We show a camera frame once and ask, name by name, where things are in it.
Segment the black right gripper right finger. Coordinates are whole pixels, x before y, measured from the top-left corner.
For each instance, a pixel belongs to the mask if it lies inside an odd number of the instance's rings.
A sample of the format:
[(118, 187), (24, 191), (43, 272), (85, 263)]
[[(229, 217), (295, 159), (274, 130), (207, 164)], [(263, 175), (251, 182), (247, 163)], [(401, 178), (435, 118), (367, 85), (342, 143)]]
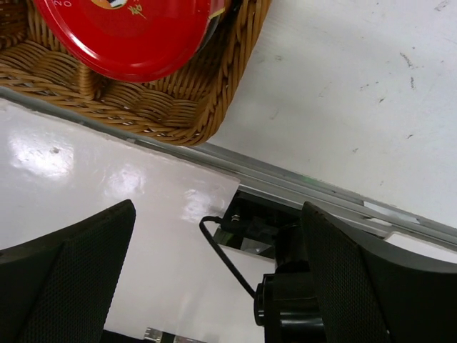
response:
[(455, 342), (456, 265), (396, 247), (316, 205), (301, 210), (328, 342)]

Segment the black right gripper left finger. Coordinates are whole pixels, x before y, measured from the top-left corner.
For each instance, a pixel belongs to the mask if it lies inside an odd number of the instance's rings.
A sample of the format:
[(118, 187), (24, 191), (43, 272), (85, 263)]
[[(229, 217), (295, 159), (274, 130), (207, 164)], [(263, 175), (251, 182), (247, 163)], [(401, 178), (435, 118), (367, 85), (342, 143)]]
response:
[(124, 200), (1, 250), (1, 341), (100, 342), (135, 220)]

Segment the red-lid sauce jar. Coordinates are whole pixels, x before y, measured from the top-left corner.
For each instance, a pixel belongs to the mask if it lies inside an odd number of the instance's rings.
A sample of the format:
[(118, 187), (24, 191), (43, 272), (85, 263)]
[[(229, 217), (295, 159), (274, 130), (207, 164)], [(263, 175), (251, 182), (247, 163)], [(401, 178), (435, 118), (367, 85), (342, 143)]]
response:
[(226, 0), (35, 1), (59, 42), (111, 79), (162, 79), (186, 64), (234, 7)]

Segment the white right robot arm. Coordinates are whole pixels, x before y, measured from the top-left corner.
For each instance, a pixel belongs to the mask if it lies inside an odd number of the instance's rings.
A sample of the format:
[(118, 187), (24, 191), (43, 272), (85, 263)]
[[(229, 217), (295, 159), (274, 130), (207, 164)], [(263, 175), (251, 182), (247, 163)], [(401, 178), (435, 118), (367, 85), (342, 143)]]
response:
[(254, 317), (267, 342), (454, 342), (456, 265), (305, 203), (278, 238)]

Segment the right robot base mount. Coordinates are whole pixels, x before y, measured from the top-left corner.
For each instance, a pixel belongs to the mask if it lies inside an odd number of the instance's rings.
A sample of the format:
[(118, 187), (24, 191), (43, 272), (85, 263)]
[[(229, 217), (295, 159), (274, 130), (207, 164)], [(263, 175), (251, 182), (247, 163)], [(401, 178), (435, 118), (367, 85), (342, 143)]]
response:
[(224, 247), (276, 261), (277, 265), (308, 260), (299, 210), (237, 191), (225, 214), (204, 216), (199, 229), (216, 255), (231, 264)]

